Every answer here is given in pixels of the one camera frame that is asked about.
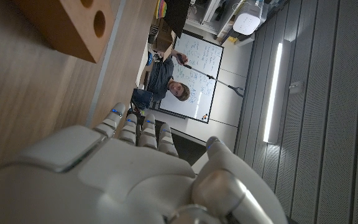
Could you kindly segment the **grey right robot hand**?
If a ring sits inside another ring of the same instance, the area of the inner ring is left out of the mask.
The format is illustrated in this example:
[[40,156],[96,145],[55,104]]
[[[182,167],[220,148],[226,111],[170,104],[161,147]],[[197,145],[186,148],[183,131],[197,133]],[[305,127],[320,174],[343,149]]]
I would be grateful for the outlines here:
[[0,166],[0,223],[286,223],[264,180],[217,137],[199,172],[170,127],[118,103],[95,128],[70,126]]

